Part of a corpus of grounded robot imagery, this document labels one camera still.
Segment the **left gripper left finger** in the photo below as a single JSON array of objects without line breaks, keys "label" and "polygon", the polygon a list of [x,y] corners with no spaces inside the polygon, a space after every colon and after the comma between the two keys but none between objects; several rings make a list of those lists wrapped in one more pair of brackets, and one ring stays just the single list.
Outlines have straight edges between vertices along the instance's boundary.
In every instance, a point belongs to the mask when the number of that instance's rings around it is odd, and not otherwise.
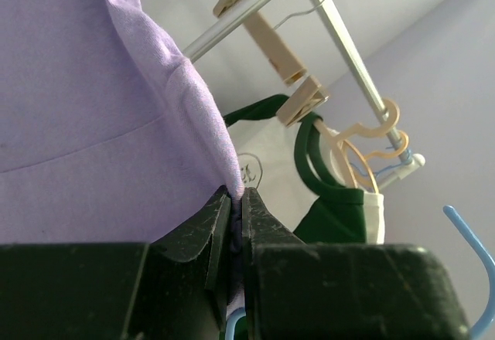
[{"label": "left gripper left finger", "polygon": [[151,332],[220,332],[225,326],[231,199],[221,186],[150,247]]}]

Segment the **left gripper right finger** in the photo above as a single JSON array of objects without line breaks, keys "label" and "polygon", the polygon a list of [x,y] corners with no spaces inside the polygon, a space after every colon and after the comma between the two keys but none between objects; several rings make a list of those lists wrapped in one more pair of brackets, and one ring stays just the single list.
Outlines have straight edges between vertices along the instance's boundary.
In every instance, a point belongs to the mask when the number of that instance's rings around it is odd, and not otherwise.
[{"label": "left gripper right finger", "polygon": [[249,339],[281,339],[285,309],[297,281],[288,274],[304,243],[267,209],[258,190],[247,188],[241,201],[244,296]]}]

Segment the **purple t shirt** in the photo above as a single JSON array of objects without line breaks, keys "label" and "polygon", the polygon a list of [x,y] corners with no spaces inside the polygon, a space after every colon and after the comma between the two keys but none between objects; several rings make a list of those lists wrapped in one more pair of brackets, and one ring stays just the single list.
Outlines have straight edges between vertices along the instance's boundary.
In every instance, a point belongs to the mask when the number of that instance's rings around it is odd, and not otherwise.
[{"label": "purple t shirt", "polygon": [[221,187],[244,305],[234,145],[140,0],[1,0],[1,241],[154,242]]}]

